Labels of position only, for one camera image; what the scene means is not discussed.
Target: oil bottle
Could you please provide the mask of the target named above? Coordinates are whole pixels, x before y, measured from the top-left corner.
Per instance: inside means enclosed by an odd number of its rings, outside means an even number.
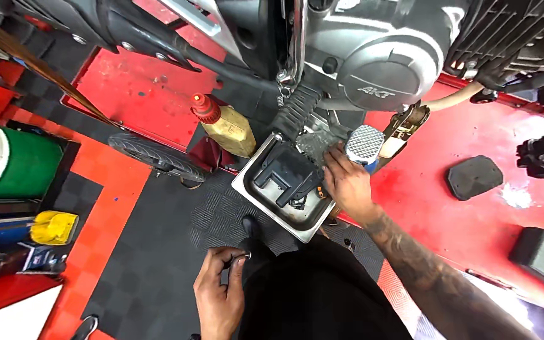
[[[208,96],[192,96],[190,110],[199,118],[209,137],[231,154],[251,158],[255,151],[255,137],[249,121],[230,106],[220,107]]]

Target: red bottle cap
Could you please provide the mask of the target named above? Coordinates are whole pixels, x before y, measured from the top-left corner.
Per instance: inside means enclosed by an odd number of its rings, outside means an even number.
[[[192,96],[190,110],[205,124],[215,123],[222,114],[219,105],[202,93],[195,93]]]

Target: metal tray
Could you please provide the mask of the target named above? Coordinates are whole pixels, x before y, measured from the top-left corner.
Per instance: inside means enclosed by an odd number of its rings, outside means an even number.
[[[309,242],[316,230],[329,215],[335,201],[331,197],[320,199],[315,190],[306,198],[303,210],[297,210],[290,205],[279,208],[275,200],[282,190],[272,180],[263,188],[258,188],[253,180],[261,173],[261,165],[272,147],[278,143],[280,135],[271,134],[258,151],[249,160],[243,170],[232,181],[232,188],[246,197],[251,203],[260,208],[274,221],[297,237],[301,242]]]

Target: engine cover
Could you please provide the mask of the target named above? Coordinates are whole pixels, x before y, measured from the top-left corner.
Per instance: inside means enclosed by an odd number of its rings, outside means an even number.
[[[310,3],[306,74],[334,99],[401,111],[432,88],[467,7],[466,0]]]

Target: shoe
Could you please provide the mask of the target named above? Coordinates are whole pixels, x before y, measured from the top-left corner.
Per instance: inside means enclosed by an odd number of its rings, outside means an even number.
[[[264,239],[264,233],[262,227],[255,217],[251,215],[245,215],[242,218],[242,227],[248,237],[262,241]]]
[[[83,319],[83,322],[81,322],[71,340],[87,340],[96,328],[98,328],[98,316],[89,315]]]

